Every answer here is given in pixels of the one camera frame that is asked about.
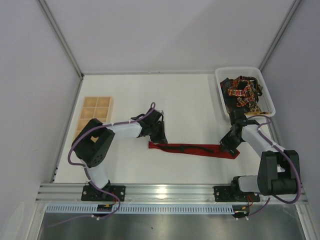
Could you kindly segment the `red necktie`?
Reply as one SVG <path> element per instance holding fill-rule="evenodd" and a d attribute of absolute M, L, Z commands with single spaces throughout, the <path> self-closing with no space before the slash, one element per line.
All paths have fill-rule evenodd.
<path fill-rule="evenodd" d="M 186 143 L 153 143 L 148 142 L 149 149 L 157 149 L 163 152 L 172 154 L 185 154 L 221 159 L 236 159 L 240 152 L 236 149 L 235 152 L 222 150 L 219 144 L 186 144 Z"/>

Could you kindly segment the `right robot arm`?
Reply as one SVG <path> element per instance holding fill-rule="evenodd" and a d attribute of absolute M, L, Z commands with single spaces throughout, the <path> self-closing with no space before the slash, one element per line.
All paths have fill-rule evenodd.
<path fill-rule="evenodd" d="M 220 149 L 236 156 L 237 147 L 248 143 L 260 157 L 257 175 L 237 176 L 235 182 L 242 193 L 257 193 L 273 196 L 286 203 L 296 203 L 301 195 L 300 159 L 295 150 L 287 150 L 267 137 L 263 125 L 253 116 L 246 117 L 242 110 L 234 110 L 230 115 L 231 128 L 220 140 Z"/>

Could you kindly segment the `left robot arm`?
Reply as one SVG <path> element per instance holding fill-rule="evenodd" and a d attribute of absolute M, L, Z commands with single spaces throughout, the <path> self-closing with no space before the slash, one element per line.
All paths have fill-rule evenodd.
<path fill-rule="evenodd" d="M 110 188 L 110 179 L 102 167 L 108 150 L 115 140 L 149 137 L 155 144 L 166 144 L 164 113 L 150 108 L 128 121 L 103 123 L 91 119 L 73 141 L 71 151 L 84 165 L 90 184 L 103 191 Z"/>

